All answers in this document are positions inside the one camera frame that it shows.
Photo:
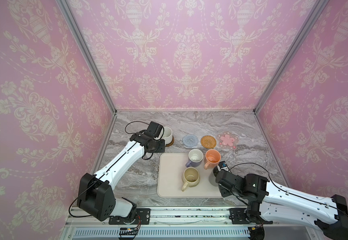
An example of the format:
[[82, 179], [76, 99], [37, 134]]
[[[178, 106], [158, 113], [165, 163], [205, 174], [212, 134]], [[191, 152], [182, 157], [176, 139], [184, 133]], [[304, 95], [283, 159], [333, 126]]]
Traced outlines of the white ceramic mug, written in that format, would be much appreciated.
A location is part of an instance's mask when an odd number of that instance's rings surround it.
[[173, 132], [169, 127], [163, 127], [161, 131], [161, 138], [165, 141], [166, 145], [170, 145], [173, 141]]

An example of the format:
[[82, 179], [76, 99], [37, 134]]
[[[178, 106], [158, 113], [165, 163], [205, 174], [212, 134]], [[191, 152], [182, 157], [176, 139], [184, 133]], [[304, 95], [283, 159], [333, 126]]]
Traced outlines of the brown wooden round coaster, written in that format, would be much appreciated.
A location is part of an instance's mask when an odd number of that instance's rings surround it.
[[174, 144], [174, 142], [175, 142], [175, 137], [172, 137], [171, 142], [168, 143], [168, 144], [166, 144], [165, 146], [166, 146], [166, 147], [170, 147], [170, 146], [172, 146], [172, 145]]

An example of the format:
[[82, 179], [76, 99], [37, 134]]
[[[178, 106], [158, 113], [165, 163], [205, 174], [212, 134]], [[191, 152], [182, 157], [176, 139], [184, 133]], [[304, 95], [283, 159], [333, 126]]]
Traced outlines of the blue woven round coaster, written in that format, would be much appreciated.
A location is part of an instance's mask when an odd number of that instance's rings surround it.
[[182, 142], [186, 148], [194, 148], [198, 145], [199, 139], [195, 135], [186, 135], [183, 137]]

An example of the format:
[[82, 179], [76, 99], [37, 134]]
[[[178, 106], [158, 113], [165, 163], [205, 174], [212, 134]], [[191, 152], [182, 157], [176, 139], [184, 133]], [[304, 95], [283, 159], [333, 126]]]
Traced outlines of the grey green ceramic mug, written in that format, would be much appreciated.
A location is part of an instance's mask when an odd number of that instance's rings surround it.
[[209, 175], [209, 182], [212, 186], [217, 187], [218, 183], [216, 181], [217, 175], [220, 172], [219, 167], [216, 166], [213, 168], [213, 170], [211, 171], [210, 175]]

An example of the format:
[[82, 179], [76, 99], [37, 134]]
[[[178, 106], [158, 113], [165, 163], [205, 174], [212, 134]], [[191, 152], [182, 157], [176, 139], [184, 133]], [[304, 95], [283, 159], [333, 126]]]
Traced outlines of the pink flower coaster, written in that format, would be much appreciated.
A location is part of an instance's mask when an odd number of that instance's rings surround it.
[[239, 142], [239, 138], [231, 132], [223, 132], [218, 135], [218, 146], [224, 149], [235, 150]]

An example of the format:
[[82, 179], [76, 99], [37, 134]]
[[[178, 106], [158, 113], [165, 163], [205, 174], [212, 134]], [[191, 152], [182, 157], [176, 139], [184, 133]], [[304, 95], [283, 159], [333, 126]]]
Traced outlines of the tan rattan round coaster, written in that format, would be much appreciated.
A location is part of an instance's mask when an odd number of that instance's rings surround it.
[[214, 149], [217, 146], [217, 140], [213, 136], [203, 136], [201, 145], [206, 149]]

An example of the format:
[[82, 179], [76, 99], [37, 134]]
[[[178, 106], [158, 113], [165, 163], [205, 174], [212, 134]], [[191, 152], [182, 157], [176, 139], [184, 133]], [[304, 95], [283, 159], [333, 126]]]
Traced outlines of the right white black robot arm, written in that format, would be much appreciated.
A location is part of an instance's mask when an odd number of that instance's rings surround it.
[[348, 208], [343, 196], [310, 195], [256, 174], [240, 177], [227, 168], [215, 167], [213, 174], [222, 197], [234, 196], [247, 204], [246, 209], [230, 209], [234, 224], [291, 223], [320, 230], [332, 240], [348, 240]]

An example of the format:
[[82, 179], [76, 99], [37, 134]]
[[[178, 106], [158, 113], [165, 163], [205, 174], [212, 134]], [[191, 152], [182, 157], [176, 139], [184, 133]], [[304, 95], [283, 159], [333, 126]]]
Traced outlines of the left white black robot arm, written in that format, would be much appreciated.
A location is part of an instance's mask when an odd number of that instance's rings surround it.
[[86, 173], [80, 180], [77, 207], [99, 221], [136, 218], [136, 204], [125, 198], [116, 198], [113, 190], [128, 169], [146, 153], [165, 152], [165, 140], [150, 134], [133, 134], [122, 151], [105, 167], [94, 174]]

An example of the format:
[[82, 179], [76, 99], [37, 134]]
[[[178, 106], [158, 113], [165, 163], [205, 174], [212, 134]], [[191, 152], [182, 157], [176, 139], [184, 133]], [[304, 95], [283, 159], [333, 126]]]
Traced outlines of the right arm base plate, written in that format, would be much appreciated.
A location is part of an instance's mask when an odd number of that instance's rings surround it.
[[229, 219], [233, 225], [256, 224], [256, 225], [271, 225], [273, 221], [266, 221], [261, 217], [259, 211], [247, 210], [246, 208], [230, 208]]

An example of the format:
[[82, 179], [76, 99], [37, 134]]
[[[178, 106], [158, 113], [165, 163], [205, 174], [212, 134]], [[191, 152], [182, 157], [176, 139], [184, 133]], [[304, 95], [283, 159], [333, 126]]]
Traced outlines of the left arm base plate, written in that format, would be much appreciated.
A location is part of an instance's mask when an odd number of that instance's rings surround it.
[[126, 217], [110, 217], [110, 225], [148, 225], [150, 222], [151, 209], [150, 208], [136, 208], [131, 210]]

